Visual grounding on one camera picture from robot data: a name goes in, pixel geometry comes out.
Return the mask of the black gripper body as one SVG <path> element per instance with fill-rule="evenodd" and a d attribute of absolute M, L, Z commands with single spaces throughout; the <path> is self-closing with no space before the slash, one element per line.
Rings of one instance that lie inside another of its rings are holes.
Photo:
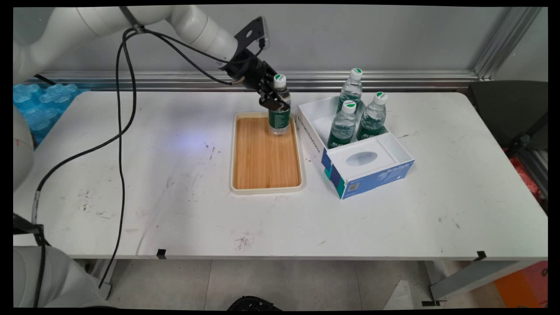
<path fill-rule="evenodd" d="M 242 50 L 234 57 L 233 61 L 234 63 L 222 66 L 221 70 L 236 81 L 244 77 L 245 79 L 241 83 L 242 86 L 258 93 L 260 83 L 264 83 L 264 76 L 266 74 L 277 74 L 268 63 L 261 60 L 248 49 Z"/>

